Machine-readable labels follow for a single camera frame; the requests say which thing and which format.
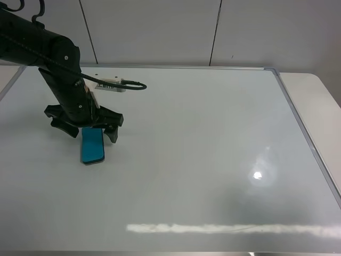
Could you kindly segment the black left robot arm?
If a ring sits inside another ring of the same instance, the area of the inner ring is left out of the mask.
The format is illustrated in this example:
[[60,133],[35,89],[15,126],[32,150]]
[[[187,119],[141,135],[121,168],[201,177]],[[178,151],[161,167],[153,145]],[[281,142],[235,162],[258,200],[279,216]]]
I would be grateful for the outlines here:
[[115,143],[123,115],[101,107],[94,99],[82,77],[79,47],[69,38],[46,30],[36,15],[28,21],[14,11],[1,3],[1,59],[38,67],[58,101],[44,111],[52,120],[51,126],[73,138],[81,127],[100,128]]

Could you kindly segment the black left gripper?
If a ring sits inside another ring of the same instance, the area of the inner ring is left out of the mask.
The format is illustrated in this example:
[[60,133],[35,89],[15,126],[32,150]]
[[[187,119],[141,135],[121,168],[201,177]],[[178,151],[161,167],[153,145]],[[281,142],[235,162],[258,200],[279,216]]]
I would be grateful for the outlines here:
[[57,118],[72,125],[60,125],[59,130],[76,138],[79,134],[77,127],[106,127],[104,134],[112,143],[116,143],[118,128],[124,121],[123,115],[104,107],[97,107],[82,78],[73,75],[57,76],[45,70],[44,80],[59,103],[47,106],[44,113],[47,117]]

